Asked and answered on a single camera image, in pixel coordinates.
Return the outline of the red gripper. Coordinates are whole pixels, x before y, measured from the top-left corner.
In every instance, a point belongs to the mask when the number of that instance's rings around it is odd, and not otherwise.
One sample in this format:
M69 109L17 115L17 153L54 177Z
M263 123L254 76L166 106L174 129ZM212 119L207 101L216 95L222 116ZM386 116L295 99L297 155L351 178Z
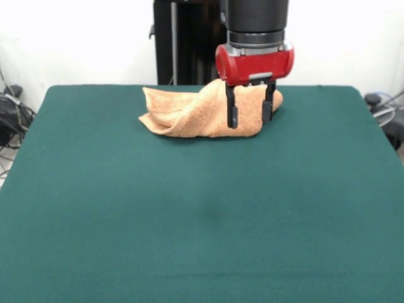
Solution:
M219 45L215 62L219 77L226 82L227 126L238 127L238 108L235 104L234 86L265 81L266 90L262 106L262 122L273 118L274 92L277 79L288 76L294 65L294 47L285 41L278 47L247 49L230 44Z

